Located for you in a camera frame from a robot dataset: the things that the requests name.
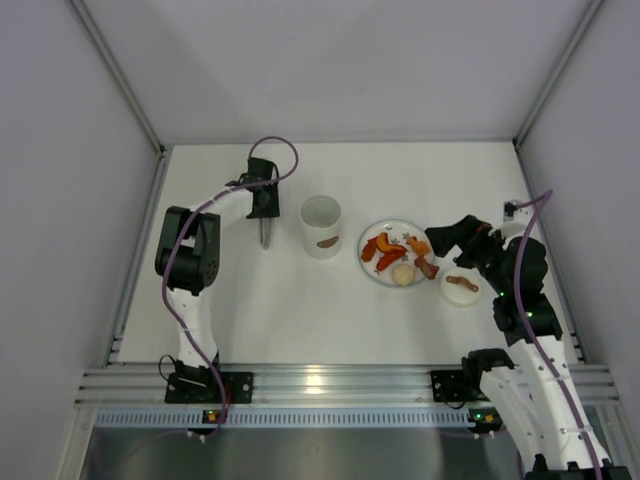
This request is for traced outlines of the metal tongs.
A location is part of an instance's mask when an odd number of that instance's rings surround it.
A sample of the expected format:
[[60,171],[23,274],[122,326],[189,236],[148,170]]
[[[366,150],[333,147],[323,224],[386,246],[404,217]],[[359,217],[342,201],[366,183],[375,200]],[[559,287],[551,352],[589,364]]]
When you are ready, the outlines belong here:
[[259,223],[260,244],[263,250],[268,250],[272,237],[272,218],[261,218]]

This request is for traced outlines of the brown meat piece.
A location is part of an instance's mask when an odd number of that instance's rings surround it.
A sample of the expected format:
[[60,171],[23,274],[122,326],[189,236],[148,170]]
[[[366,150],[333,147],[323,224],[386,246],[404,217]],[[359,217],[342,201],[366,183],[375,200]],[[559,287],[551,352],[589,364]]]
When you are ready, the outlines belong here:
[[424,256],[418,256],[414,260],[414,265],[429,280],[434,280],[440,270],[440,267],[438,265],[430,263]]

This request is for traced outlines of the round white bun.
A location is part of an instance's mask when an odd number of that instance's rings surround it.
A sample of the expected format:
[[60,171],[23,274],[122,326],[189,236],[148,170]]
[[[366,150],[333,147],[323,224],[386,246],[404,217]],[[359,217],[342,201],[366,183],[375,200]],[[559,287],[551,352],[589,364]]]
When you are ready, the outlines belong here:
[[415,281],[415,268],[408,264],[395,266],[391,271],[391,278],[395,285],[406,287]]

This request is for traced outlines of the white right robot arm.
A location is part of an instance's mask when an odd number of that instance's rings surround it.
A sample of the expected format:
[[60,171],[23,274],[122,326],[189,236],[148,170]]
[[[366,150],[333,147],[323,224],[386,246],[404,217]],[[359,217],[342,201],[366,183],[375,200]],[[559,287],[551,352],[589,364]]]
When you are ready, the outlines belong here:
[[495,291],[493,317],[504,349],[470,352],[462,369],[513,439],[527,479],[628,479],[599,442],[565,355],[563,329],[543,293],[546,248],[527,234],[508,239],[473,215],[425,234],[436,256],[475,269]]

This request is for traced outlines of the orange food piece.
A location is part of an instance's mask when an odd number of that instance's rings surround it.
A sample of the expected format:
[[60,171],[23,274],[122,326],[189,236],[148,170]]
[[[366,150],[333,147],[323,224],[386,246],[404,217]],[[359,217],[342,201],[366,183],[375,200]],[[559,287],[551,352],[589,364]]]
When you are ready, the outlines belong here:
[[408,237],[406,244],[417,257],[425,257],[431,252],[429,244],[426,241],[418,239],[416,236]]

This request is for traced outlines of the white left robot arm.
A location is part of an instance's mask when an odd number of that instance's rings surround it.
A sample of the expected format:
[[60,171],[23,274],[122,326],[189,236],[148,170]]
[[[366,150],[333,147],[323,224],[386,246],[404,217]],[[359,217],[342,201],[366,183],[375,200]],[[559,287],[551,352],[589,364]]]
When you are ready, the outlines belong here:
[[274,162],[251,157],[248,171],[212,199],[165,213],[155,271],[162,277],[163,302],[179,324],[179,354],[168,380],[174,389],[214,389],[220,383],[208,295],[221,266],[222,232],[238,220],[257,220],[260,244],[268,249],[271,222],[280,216],[278,176]]

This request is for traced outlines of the red orange food slices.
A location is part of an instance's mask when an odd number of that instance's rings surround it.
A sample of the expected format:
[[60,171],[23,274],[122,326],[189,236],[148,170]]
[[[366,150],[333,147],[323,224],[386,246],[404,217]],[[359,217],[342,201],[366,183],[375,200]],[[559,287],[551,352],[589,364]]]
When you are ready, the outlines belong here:
[[392,243],[388,233],[382,232],[367,241],[360,254],[360,260],[363,263],[369,263],[376,254],[379,254],[375,272],[382,272],[394,262],[404,258],[407,253],[408,250],[405,247]]

